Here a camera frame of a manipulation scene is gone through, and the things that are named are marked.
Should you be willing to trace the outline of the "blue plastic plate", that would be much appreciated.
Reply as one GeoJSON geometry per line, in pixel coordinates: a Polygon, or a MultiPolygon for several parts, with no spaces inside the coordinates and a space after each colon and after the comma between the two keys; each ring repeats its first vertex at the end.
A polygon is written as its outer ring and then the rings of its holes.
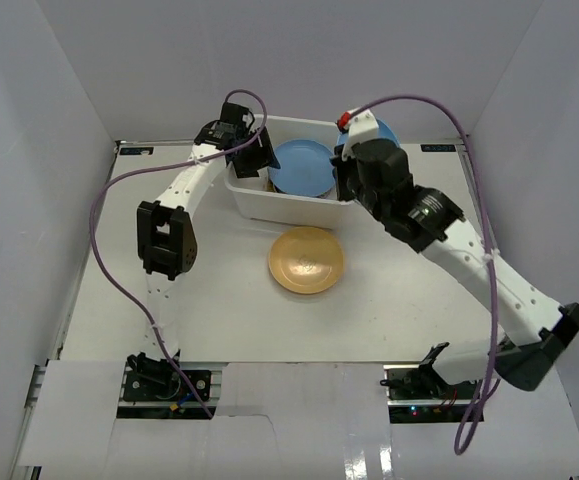
{"type": "Polygon", "coordinates": [[[289,140],[274,149],[279,168],[269,168],[268,177],[281,193],[304,197],[326,196],[335,185],[325,145],[306,139],[289,140]]]}
{"type": "MultiPolygon", "coordinates": [[[[389,140],[393,141],[397,146],[400,145],[400,142],[399,142],[398,138],[396,137],[395,133],[391,130],[391,128],[385,122],[383,122],[381,119],[377,119],[377,124],[379,127],[379,130],[378,130],[378,137],[379,138],[389,139],[389,140]]],[[[347,133],[340,133],[337,137],[337,141],[336,141],[335,146],[344,145],[346,143],[347,139],[348,139],[347,133]]]]}

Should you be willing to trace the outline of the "yellow plastic plate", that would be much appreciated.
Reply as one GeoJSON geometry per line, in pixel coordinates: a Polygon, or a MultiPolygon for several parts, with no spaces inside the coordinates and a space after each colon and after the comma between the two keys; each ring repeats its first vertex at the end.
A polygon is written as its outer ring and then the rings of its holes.
{"type": "Polygon", "coordinates": [[[314,295],[330,289],[342,278],[345,254],[337,237],[327,230],[293,227],[273,242],[268,268],[286,290],[314,295]]]}

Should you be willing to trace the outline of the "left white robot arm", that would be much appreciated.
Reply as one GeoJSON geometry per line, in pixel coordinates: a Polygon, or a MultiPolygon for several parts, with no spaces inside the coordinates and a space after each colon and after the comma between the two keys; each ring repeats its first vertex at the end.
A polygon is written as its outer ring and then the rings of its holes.
{"type": "Polygon", "coordinates": [[[155,347],[163,341],[172,357],[180,350],[173,291],[198,255],[192,219],[202,198],[227,167],[250,178],[278,164],[267,129],[254,122],[249,108],[224,102],[220,117],[203,126],[194,139],[190,165],[154,201],[138,206],[138,256],[146,273],[147,308],[155,321],[149,341],[155,347]]]}

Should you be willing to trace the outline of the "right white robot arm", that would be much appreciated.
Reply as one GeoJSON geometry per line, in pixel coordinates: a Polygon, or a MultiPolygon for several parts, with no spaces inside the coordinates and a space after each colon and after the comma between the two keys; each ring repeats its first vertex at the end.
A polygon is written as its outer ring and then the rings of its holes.
{"type": "Polygon", "coordinates": [[[393,238],[452,276],[487,310],[503,334],[494,346],[432,347],[396,381],[411,393],[441,399],[457,384],[493,377],[534,391],[579,332],[579,304],[562,304],[532,286],[504,259],[487,253],[463,211],[443,192],[415,184],[407,153],[379,138],[338,146],[331,159],[338,197],[355,200],[393,238]]]}

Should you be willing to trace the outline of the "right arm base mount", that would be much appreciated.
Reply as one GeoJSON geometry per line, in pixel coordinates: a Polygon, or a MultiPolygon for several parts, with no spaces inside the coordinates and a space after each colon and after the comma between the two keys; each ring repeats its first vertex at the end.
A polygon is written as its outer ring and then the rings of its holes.
{"type": "Polygon", "coordinates": [[[460,422],[486,366],[482,346],[448,342],[432,346],[417,363],[386,365],[380,385],[386,390],[390,423],[460,422]]]}

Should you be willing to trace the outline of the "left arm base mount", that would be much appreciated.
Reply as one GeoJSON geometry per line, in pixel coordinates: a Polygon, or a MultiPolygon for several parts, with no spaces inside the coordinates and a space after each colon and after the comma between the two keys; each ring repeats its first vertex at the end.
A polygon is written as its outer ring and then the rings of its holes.
{"type": "Polygon", "coordinates": [[[186,382],[166,359],[129,355],[117,408],[119,419],[209,420],[186,382]]]}

